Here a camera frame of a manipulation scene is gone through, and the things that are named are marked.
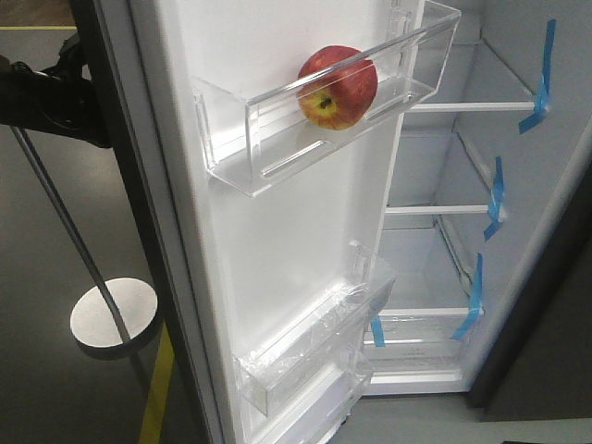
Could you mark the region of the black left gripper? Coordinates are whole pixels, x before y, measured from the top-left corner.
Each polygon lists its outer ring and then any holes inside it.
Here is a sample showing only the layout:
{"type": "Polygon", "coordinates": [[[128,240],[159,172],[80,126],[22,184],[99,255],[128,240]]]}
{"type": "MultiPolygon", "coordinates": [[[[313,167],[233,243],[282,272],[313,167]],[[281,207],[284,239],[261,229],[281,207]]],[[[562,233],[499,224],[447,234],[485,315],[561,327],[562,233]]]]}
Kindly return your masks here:
{"type": "Polygon", "coordinates": [[[112,143],[91,80],[83,77],[87,58],[80,39],[66,39],[57,62],[39,71],[45,80],[41,106],[55,126],[55,134],[82,140],[100,148],[112,143]]]}

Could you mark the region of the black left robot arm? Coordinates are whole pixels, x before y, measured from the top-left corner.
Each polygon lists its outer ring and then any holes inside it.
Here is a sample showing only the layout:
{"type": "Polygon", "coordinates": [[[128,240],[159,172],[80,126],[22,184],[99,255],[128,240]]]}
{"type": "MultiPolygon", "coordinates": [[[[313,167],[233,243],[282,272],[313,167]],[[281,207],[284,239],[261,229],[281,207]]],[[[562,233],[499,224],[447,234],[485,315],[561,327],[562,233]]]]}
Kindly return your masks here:
{"type": "Polygon", "coordinates": [[[60,48],[55,65],[41,71],[1,58],[1,123],[110,148],[112,143],[75,33],[60,48]]]}

